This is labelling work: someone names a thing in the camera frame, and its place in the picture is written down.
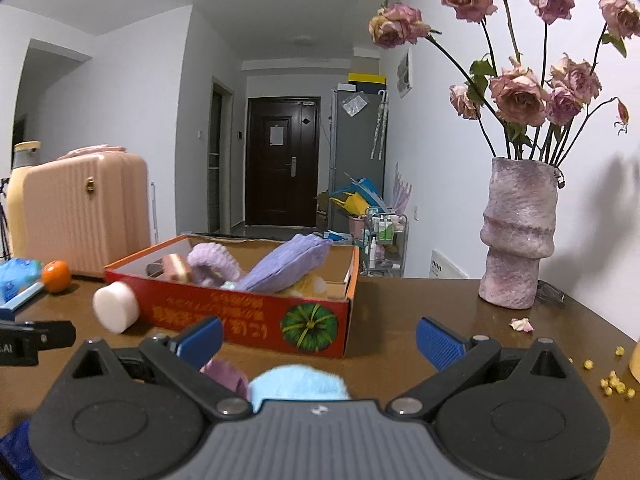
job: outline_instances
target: purple ceramic vase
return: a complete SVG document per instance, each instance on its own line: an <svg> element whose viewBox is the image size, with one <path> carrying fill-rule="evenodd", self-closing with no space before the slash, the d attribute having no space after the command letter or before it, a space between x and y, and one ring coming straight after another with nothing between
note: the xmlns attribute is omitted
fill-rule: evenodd
<svg viewBox="0 0 640 480"><path fill-rule="evenodd" d="M536 160L495 157L480 239L489 246L480 297L523 310L533 305L540 258L554 253L558 179Z"/></svg>

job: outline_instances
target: black circular cover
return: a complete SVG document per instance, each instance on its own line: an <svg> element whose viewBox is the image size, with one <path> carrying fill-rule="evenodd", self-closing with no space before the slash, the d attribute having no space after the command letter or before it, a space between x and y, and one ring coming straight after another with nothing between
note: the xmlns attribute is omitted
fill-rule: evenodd
<svg viewBox="0 0 640 480"><path fill-rule="evenodd" d="M480 478L592 478L609 425L586 388L551 377L501 381L444 403L435 429L447 455Z"/></svg>
<svg viewBox="0 0 640 480"><path fill-rule="evenodd" d="M30 445L57 478L142 480L184 462L203 431L196 404L174 390L93 377L50 392Z"/></svg>

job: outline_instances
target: floor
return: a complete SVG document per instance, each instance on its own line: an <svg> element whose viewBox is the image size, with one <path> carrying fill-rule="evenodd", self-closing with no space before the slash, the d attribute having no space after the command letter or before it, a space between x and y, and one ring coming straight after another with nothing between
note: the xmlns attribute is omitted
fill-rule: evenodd
<svg viewBox="0 0 640 480"><path fill-rule="evenodd" d="M282 227L271 225L249 225L240 224L231 231L233 236L242 236L246 238L265 238L269 240L281 240L286 242L291 240L297 234L308 235L315 229L299 228L299 227Z"/></svg>

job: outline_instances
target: wooden table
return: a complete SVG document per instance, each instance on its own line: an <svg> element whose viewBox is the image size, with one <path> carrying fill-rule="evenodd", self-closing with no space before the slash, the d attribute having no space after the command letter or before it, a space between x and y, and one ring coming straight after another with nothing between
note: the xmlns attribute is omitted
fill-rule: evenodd
<svg viewBox="0 0 640 480"><path fill-rule="evenodd" d="M20 319L70 319L78 331L77 348L83 339L100 336L113 348L135 346L156 332L137 324L125 335L105 332L94 318L91 300L96 282L75 282L64 296L46 296L20 314ZM537 304L531 311L512 312L491 306L477 295L478 282L471 280L363 279L358 284L345 359L299 357L290 354L225 344L219 357L244 370L249 378L277 365L301 363L342 376L353 397L375 397L384 406L390 399L434 373L415 348L415 325L422 316L433 316L461 335L486 334L504 346L528 347L532 336L514 332L512 317L528 316L536 336L555 339L574 359L584 381L600 401L612 430L607 457L597 480L640 478L640 395L626 401L614 394L604 397L600 378L610 370L628 386L637 384L626 367L634 342L602 318L575 301L565 306ZM615 357L617 346L626 355ZM0 368L0 434L28 416L47 393L74 349L42 352L36 368ZM582 363L591 359L594 369Z"/></svg>

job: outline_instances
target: suitcase gold logo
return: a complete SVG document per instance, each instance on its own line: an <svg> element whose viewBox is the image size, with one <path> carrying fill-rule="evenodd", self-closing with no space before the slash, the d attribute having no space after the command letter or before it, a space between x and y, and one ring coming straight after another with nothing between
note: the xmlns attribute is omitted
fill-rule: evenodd
<svg viewBox="0 0 640 480"><path fill-rule="evenodd" d="M95 192L95 180L89 177L84 184L84 192L87 195L92 195Z"/></svg>

